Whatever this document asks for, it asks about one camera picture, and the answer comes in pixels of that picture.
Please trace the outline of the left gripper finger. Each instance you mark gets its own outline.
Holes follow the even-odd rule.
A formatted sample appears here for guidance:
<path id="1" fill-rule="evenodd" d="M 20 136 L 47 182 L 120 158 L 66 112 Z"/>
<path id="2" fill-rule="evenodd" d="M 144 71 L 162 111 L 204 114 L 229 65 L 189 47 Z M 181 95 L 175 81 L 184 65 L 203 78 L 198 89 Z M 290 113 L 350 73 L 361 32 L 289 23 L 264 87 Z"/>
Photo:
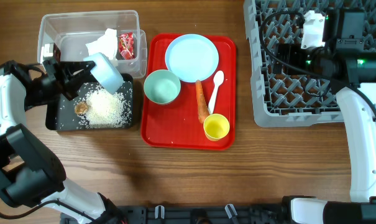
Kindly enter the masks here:
<path id="1" fill-rule="evenodd" d="M 96 66 L 94 61 L 60 62 L 60 65 L 65 72 L 78 72 L 80 70 L 90 72 Z"/>
<path id="2" fill-rule="evenodd" d="M 66 77 L 63 84 L 63 95 L 68 99 L 72 100 L 78 96 L 78 90 L 80 87 L 88 82 L 91 78 L 91 72 L 89 70 L 80 70 L 75 73 L 71 73 Z"/>

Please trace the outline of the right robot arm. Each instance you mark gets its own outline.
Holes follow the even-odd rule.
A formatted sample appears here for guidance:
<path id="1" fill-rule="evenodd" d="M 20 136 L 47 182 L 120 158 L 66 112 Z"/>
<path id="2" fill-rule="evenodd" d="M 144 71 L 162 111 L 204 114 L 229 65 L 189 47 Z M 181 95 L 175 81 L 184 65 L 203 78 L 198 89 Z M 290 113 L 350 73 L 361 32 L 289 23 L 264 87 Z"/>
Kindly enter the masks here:
<path id="1" fill-rule="evenodd" d="M 280 44 L 274 64 L 289 75 L 329 81 L 346 127 L 351 160 L 349 202 L 285 197 L 293 223 L 376 223 L 376 52 L 365 48 L 361 9 L 298 15 L 301 44 Z"/>

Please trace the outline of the brown food scrap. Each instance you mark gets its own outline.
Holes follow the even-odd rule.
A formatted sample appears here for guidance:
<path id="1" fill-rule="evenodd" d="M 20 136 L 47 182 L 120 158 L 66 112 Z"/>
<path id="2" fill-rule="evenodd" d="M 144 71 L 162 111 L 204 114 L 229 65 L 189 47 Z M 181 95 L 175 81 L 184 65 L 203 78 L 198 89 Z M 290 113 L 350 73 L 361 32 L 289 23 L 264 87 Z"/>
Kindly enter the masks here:
<path id="1" fill-rule="evenodd" d="M 75 106 L 75 114 L 77 115 L 83 115 L 85 114 L 87 111 L 89 110 L 89 105 L 82 101 L 82 102 L 79 102 L 76 106 Z"/>

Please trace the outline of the light blue bowl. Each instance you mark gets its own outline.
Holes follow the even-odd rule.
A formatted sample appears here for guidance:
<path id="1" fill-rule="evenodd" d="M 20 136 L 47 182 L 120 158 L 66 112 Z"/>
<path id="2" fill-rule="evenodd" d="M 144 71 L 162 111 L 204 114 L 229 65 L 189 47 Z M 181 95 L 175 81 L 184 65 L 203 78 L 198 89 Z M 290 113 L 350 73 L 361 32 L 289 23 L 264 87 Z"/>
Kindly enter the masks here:
<path id="1" fill-rule="evenodd" d="M 85 57 L 83 61 L 94 62 L 95 66 L 91 69 L 91 74 L 110 94 L 115 94 L 124 83 L 122 75 L 104 54 L 96 53 Z"/>

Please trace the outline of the green bowl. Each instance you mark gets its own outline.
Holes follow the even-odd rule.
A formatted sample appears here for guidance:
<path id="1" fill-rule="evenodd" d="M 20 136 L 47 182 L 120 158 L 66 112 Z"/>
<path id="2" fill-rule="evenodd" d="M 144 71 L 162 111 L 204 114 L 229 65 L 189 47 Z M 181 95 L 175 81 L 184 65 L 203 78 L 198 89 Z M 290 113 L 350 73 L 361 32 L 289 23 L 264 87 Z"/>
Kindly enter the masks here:
<path id="1" fill-rule="evenodd" d="M 156 70 L 144 82 L 144 93 L 153 103 L 167 105 L 173 102 L 181 91 L 180 79 L 169 70 Z"/>

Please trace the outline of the white napkin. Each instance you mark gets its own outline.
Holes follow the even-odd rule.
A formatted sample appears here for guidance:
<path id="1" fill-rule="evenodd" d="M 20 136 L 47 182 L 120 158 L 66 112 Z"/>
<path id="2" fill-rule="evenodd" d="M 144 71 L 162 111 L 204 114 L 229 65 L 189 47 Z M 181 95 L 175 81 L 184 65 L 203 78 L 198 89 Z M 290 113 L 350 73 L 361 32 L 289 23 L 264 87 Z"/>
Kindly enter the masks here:
<path id="1" fill-rule="evenodd" d="M 89 56 L 102 53 L 110 60 L 115 60 L 118 51 L 117 30 L 106 29 L 104 35 L 94 42 L 86 44 Z"/>

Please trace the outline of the yellow plastic cup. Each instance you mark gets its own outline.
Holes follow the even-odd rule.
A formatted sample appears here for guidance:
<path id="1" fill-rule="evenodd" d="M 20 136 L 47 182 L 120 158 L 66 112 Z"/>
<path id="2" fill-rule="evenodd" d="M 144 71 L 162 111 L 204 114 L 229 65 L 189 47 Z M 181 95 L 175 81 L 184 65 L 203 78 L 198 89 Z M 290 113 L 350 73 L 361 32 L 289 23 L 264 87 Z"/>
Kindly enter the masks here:
<path id="1" fill-rule="evenodd" d="M 211 114 L 205 119 L 203 129 L 205 136 L 210 141 L 218 141 L 229 134 L 230 123 L 229 120 L 221 114 Z"/>

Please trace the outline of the orange carrot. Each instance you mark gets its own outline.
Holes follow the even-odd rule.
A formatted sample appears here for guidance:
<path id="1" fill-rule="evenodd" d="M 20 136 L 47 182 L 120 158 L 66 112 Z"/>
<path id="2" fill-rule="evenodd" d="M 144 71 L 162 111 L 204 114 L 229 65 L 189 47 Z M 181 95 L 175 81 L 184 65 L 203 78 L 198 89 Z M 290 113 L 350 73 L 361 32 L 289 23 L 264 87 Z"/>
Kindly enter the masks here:
<path id="1" fill-rule="evenodd" d="M 198 119 L 200 123 L 204 123 L 205 119 L 209 116 L 208 107 L 203 93 L 203 87 L 200 80 L 196 83 L 196 102 L 198 106 Z"/>

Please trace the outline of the red snack wrapper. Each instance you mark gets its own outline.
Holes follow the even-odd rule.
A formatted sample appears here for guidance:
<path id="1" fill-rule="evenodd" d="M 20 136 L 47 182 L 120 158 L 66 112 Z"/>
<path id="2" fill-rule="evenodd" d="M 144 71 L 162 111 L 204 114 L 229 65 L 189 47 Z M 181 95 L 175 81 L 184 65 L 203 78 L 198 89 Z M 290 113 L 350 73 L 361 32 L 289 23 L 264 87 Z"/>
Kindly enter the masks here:
<path id="1" fill-rule="evenodd" d="M 134 54 L 134 37 L 132 32 L 120 34 L 118 36 L 118 49 L 124 60 L 132 60 Z"/>

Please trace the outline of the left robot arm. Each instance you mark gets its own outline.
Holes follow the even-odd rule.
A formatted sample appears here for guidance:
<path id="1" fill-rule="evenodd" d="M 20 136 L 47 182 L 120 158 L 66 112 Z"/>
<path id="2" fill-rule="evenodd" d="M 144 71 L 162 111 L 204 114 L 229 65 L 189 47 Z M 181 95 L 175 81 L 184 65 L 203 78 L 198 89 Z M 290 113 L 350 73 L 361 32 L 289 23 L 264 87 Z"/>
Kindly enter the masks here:
<path id="1" fill-rule="evenodd" d="M 10 207 L 22 205 L 34 213 L 43 207 L 58 210 L 78 223 L 127 223 L 124 213 L 102 194 L 90 192 L 67 178 L 59 158 L 25 125 L 27 110 L 51 104 L 60 95 L 77 97 L 86 82 L 107 84 L 121 74 L 106 60 L 82 62 L 45 60 L 40 76 L 34 64 L 10 60 L 0 65 L 0 199 Z"/>

